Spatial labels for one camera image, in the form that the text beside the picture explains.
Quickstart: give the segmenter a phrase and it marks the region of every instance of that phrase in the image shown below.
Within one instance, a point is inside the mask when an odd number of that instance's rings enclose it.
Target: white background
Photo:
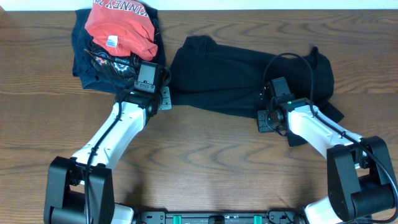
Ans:
[[[398,0],[143,0],[158,10],[398,9]],[[6,11],[69,11],[93,0],[0,0]]]

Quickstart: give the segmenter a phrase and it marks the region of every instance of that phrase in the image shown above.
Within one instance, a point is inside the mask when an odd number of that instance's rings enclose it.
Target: wood grain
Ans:
[[[398,169],[396,15],[162,11],[160,22],[168,64],[189,35],[275,54],[318,46],[333,67],[341,125],[382,137]],[[82,90],[72,77],[74,22],[74,12],[8,12],[0,22],[0,223],[42,223],[49,164],[70,157],[109,115],[113,95]],[[175,106],[129,145],[114,190],[117,202],[141,208],[298,208],[326,195],[326,162],[311,146],[258,133],[253,119]]]

